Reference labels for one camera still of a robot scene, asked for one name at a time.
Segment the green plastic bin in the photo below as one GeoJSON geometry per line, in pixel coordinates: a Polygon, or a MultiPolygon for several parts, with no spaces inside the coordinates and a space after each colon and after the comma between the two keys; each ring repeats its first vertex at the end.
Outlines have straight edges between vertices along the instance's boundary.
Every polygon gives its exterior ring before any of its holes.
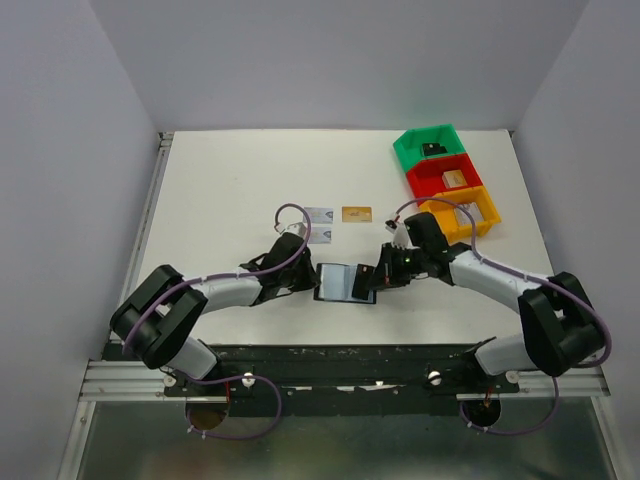
{"type": "Polygon", "coordinates": [[[409,129],[393,142],[393,149],[405,173],[423,160],[466,152],[452,124],[409,129]]]}

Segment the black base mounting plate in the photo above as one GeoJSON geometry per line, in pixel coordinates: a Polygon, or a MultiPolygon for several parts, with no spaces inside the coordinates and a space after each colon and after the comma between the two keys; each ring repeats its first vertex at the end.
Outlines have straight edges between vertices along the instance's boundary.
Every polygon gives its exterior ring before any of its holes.
{"type": "Polygon", "coordinates": [[[485,377],[469,365],[469,344],[217,345],[218,363],[198,385],[175,374],[167,397],[190,403],[231,402],[236,417],[454,415],[458,399],[512,394],[504,375],[485,377]]]}

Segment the aluminium extrusion rail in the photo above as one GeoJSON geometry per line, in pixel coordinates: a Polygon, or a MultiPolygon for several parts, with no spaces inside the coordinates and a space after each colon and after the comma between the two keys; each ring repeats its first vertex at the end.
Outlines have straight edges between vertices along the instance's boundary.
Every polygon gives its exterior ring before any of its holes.
{"type": "MultiPolygon", "coordinates": [[[[160,187],[173,143],[172,132],[159,134],[150,185],[136,224],[135,237],[119,300],[124,301],[137,284],[150,234],[160,187]]],[[[146,402],[164,399],[166,373],[150,370],[142,362],[122,352],[122,340],[113,332],[96,360],[88,362],[81,385],[81,402],[146,402]]]]}

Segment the black credit card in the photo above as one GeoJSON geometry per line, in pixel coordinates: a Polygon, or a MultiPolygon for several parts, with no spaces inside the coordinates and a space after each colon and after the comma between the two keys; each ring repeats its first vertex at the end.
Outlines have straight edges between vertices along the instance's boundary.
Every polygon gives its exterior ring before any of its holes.
{"type": "Polygon", "coordinates": [[[374,267],[371,265],[357,265],[351,291],[353,299],[367,304],[374,304],[376,302],[376,292],[369,288],[369,281],[373,272],[374,267]]]}

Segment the silver grey credit card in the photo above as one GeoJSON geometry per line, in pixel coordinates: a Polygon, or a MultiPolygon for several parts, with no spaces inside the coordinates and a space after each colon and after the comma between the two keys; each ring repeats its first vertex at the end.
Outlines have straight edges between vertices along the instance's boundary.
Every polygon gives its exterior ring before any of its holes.
{"type": "Polygon", "coordinates": [[[304,210],[309,215],[313,224],[332,224],[334,210],[328,207],[305,207],[304,210]]]}

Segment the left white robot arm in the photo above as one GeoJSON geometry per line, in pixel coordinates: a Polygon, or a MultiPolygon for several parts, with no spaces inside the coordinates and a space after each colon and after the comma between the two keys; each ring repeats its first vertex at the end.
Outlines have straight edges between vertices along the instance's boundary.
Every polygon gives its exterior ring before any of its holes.
{"type": "Polygon", "coordinates": [[[288,230],[271,249],[232,273],[186,281],[165,264],[117,308],[111,330],[149,369],[169,367],[197,381],[212,376],[218,356],[191,336],[199,318],[230,307],[253,307],[274,300],[282,290],[308,291],[319,285],[303,236],[288,230]]]}

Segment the black part in green bin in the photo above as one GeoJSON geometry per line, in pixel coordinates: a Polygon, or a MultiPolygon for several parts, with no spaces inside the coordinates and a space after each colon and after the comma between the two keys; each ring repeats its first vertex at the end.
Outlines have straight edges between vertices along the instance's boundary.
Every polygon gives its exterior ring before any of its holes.
{"type": "Polygon", "coordinates": [[[425,158],[444,155],[448,152],[447,148],[440,143],[423,143],[421,146],[422,155],[425,158]]]}

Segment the yellow plastic bin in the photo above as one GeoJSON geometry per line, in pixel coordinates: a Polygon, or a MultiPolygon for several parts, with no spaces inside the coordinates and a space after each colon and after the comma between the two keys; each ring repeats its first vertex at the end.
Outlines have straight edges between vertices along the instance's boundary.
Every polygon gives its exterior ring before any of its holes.
{"type": "Polygon", "coordinates": [[[471,214],[478,236],[486,235],[494,225],[502,221],[484,186],[447,190],[436,194],[436,197],[443,199],[443,202],[430,200],[423,202],[419,208],[435,216],[450,244],[472,235],[469,217],[459,208],[450,205],[450,202],[462,206],[471,214]]]}

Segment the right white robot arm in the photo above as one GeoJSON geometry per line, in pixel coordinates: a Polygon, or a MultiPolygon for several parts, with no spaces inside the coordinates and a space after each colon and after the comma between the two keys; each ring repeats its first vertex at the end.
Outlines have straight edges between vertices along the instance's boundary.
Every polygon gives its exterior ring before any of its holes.
{"type": "Polygon", "coordinates": [[[470,368],[480,375],[538,370],[559,377],[610,349],[611,338],[575,276],[535,276],[493,262],[469,244],[449,244],[431,213],[386,225],[394,237],[382,245],[365,289],[400,288],[425,276],[475,291],[518,314],[520,333],[485,340],[468,352],[470,368]]]}

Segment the white box in yellow bin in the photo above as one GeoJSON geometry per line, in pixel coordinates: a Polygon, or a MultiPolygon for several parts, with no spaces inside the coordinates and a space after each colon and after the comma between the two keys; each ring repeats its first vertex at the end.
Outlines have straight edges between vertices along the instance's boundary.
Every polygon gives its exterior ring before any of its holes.
{"type": "Polygon", "coordinates": [[[453,211],[459,227],[478,225],[485,221],[482,210],[476,202],[459,204],[453,208],[453,211]]]}

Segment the red plastic bin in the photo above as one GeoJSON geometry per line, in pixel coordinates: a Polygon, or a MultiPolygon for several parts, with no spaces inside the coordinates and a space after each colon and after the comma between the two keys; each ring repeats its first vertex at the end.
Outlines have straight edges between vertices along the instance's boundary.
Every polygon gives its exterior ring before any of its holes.
{"type": "Polygon", "coordinates": [[[467,153],[423,160],[406,173],[406,179],[415,198],[433,197],[448,191],[483,185],[481,177],[467,153]],[[442,174],[449,170],[461,170],[467,185],[461,188],[447,189],[443,184],[442,174]]]}

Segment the white box in red bin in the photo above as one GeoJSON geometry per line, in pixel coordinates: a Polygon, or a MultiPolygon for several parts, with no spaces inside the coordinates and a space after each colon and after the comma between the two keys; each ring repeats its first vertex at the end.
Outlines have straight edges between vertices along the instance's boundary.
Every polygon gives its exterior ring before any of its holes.
{"type": "Polygon", "coordinates": [[[466,178],[461,170],[449,170],[442,174],[442,181],[447,189],[461,188],[467,185],[466,178]]]}

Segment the gold credit card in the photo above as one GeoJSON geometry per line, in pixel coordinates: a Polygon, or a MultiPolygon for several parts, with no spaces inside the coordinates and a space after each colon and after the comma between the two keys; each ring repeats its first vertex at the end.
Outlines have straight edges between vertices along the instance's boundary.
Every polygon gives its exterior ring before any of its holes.
{"type": "Polygon", "coordinates": [[[343,223],[371,223],[372,208],[368,206],[343,206],[341,208],[343,223]]]}

